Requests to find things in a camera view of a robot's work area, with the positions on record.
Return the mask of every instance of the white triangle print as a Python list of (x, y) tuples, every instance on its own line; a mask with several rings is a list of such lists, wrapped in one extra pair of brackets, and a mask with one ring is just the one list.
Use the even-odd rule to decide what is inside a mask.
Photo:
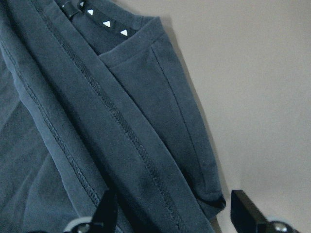
[(110, 28), (110, 21), (103, 22), (103, 25), (105, 25), (105, 26)]
[(87, 11), (91, 16), (93, 15), (93, 10), (88, 10)]
[(122, 35), (125, 35), (125, 36), (127, 36), (127, 30), (125, 29), (125, 30), (123, 30), (122, 32), (120, 32)]

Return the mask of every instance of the neckline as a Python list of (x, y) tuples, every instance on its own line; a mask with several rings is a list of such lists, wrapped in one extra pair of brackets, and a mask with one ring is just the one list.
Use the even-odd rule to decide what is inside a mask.
[[(149, 47), (165, 33), (159, 16), (137, 15), (121, 8), (110, 0), (87, 0), (87, 2), (92, 4), (103, 14), (137, 31), (134, 35), (116, 45), (111, 50), (98, 55), (88, 44), (86, 39), (78, 32), (72, 22), (60, 10), (61, 5), (67, 0), (55, 1), (59, 8), (54, 9), (54, 12), (58, 14), (56, 17), (63, 18), (63, 21), (66, 21), (64, 27), (67, 27), (69, 33), (75, 34), (75, 37), (79, 37), (78, 39), (81, 42), (83, 41), (84, 46), (88, 47), (87, 50), (95, 54), (106, 67), (113, 67), (128, 60), (139, 51)], [(52, 21), (56, 27), (61, 27), (60, 22), (53, 19)]]

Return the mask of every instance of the black clamp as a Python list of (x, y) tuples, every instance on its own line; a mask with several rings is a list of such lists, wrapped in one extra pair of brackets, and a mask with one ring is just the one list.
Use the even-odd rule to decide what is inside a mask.
[(81, 8), (84, 5), (84, 1), (82, 0), (70, 0), (66, 1), (62, 5), (62, 10), (67, 16), (67, 18), (71, 19), (75, 14), (81, 12)]
[(269, 222), (243, 190), (231, 193), (231, 221), (238, 233), (299, 233), (287, 223)]
[[(118, 216), (117, 194), (114, 190), (105, 191), (93, 217), (81, 217), (71, 221), (63, 233), (114, 233)], [(47, 233), (32, 231), (27, 233)]]

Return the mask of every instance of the dark gray t-shirt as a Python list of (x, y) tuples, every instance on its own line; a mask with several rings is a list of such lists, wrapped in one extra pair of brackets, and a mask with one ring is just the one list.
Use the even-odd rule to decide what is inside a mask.
[(114, 187), (119, 232), (213, 232), (217, 166), (159, 17), (65, 2), (0, 9), (1, 228), (61, 232)]

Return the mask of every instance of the fabric fold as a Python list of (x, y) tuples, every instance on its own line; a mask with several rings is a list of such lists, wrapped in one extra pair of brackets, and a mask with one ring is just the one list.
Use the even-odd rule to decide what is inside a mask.
[(60, 0), (8, 0), (0, 25), (5, 62), (75, 211), (92, 215), (113, 186), (119, 231), (213, 232), (208, 219), (225, 207), (217, 166), (159, 18), (88, 2), (137, 32), (109, 34), (93, 9), (69, 21)]

